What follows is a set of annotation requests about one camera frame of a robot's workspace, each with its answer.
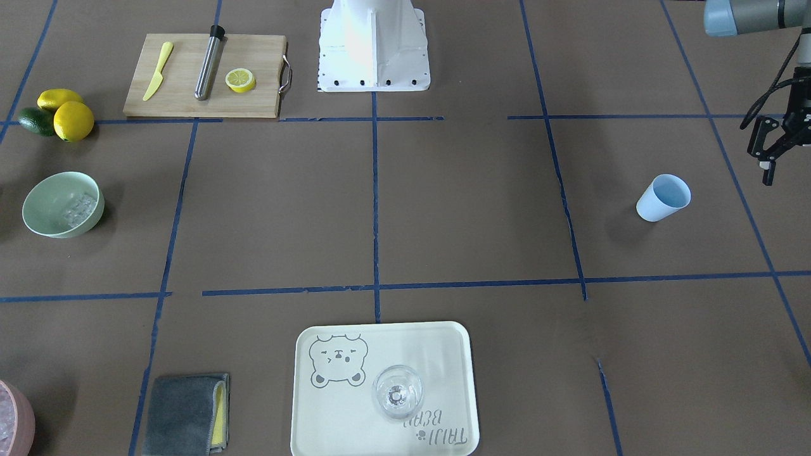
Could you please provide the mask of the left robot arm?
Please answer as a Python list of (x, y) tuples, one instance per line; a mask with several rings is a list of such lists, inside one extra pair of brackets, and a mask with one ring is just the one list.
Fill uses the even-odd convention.
[[(739, 127), (753, 125), (747, 153), (763, 170), (762, 184), (771, 186), (779, 158), (791, 148), (810, 141), (810, 6), (808, 1), (706, 1), (703, 26), (710, 37), (732, 37), (778, 29), (800, 28), (778, 74), (756, 98)], [(781, 120), (761, 115), (765, 102), (777, 91), (789, 89)]]

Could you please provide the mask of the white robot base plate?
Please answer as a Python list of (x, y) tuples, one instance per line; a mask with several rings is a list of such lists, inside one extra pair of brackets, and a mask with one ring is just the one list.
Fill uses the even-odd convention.
[(424, 12), (411, 1), (334, 1), (319, 21), (321, 92), (420, 92), (431, 86)]

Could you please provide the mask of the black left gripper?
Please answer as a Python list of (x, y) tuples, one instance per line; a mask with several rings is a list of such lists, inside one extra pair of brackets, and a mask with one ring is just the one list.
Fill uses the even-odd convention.
[[(774, 92), (788, 87), (790, 89), (787, 109), (782, 121), (759, 115), (762, 107)], [(754, 128), (748, 141), (747, 153), (762, 162), (762, 184), (772, 186), (776, 173), (776, 160), (783, 153), (796, 146), (809, 145), (809, 87), (810, 69), (808, 66), (797, 66), (793, 77), (783, 81), (775, 81), (770, 87), (753, 102), (746, 113), (746, 123), (754, 122)], [(769, 132), (782, 128), (783, 134), (776, 139), (773, 145), (766, 148), (765, 139)]]

